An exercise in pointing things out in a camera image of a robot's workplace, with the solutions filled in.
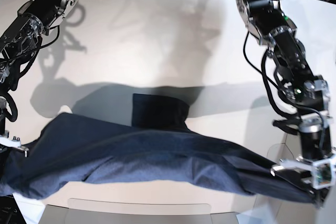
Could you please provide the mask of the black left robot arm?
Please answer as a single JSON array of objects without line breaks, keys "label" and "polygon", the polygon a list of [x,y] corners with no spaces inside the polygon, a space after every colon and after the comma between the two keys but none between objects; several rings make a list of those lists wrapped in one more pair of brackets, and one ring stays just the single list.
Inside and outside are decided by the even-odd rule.
[{"label": "black left robot arm", "polygon": [[296,109],[294,114],[279,109],[270,90],[269,102],[282,116],[273,125],[300,138],[301,156],[282,160],[270,172],[286,170],[307,173],[302,180],[316,190],[335,184],[335,150],[331,145],[329,113],[330,92],[327,82],[313,74],[303,44],[296,38],[297,27],[281,10],[281,0],[236,0],[238,11],[250,35],[266,46],[264,58],[276,67],[272,79],[279,97]]}]

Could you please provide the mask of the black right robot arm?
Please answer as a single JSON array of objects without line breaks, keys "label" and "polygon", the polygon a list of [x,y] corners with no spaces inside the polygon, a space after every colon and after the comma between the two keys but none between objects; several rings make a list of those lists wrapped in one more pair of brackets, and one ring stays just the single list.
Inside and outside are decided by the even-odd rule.
[{"label": "black right robot arm", "polygon": [[29,0],[17,12],[16,19],[1,35],[1,153],[12,149],[23,152],[20,138],[9,137],[5,122],[15,122],[17,106],[10,95],[33,65],[43,45],[43,36],[59,28],[77,0]]}]

